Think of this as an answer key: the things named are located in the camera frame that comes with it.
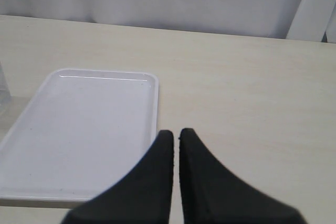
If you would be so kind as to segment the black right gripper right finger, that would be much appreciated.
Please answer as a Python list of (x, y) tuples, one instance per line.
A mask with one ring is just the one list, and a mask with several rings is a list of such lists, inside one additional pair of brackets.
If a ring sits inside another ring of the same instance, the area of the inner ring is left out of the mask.
[(192, 128), (182, 129), (179, 139), (184, 223), (306, 223), (296, 208), (233, 174)]

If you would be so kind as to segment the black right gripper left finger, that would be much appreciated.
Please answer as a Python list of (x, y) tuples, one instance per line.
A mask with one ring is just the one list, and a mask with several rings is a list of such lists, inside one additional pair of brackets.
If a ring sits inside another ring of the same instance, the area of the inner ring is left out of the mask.
[(63, 223), (168, 223), (174, 136), (159, 131), (141, 160), (105, 192), (70, 210)]

